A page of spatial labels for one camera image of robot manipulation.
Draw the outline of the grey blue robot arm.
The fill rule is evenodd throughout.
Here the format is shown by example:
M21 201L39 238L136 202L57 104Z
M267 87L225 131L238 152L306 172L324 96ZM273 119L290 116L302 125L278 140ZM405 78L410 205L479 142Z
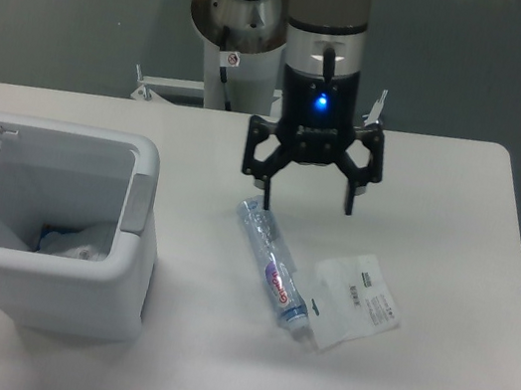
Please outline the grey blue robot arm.
M372 0L192 0L212 56L205 103L243 112L242 170L268 190L290 163L334 165L347 179L344 208L382 180L378 113L355 124Z

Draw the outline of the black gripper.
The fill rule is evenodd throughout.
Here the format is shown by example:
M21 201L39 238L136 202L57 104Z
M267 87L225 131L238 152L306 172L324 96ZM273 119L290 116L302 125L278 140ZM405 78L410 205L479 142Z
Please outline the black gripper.
M262 190L262 207L270 210L272 177L288 163L335 164L346 179L344 213L368 186L383 180L385 133L378 122L356 127L359 73L334 77L283 68L283 103L278 124L252 115L241 170Z

